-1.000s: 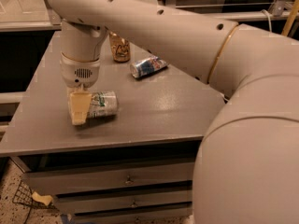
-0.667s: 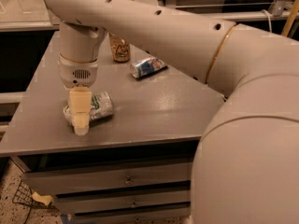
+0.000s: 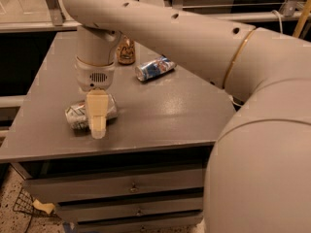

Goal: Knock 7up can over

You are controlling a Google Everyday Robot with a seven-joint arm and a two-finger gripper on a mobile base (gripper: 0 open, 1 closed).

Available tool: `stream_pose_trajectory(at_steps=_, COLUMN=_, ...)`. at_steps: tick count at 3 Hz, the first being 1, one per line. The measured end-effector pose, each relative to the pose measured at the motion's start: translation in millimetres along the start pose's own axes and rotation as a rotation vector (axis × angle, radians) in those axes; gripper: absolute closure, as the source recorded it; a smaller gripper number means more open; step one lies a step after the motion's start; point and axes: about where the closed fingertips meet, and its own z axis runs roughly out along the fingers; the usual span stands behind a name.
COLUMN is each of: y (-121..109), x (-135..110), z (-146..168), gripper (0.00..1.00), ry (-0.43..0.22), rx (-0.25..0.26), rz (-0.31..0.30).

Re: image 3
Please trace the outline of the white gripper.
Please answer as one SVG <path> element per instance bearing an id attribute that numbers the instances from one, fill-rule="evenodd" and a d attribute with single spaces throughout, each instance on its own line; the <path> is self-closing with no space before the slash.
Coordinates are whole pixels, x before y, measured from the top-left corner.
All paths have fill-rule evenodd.
<path id="1" fill-rule="evenodd" d="M 94 139 L 102 139 L 106 134 L 109 103 L 109 97 L 105 90 L 113 82 L 115 65 L 93 66 L 76 58 L 75 68 L 80 89 L 88 92 L 86 95 L 86 113 L 91 136 Z"/>

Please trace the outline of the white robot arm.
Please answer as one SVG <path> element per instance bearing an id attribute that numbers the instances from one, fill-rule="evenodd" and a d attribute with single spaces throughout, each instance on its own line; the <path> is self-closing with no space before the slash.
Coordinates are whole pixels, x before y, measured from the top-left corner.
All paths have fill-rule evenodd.
<path id="1" fill-rule="evenodd" d="M 211 152 L 207 233 L 311 233 L 311 46 L 243 23 L 134 0 L 63 0 L 243 102 Z"/>

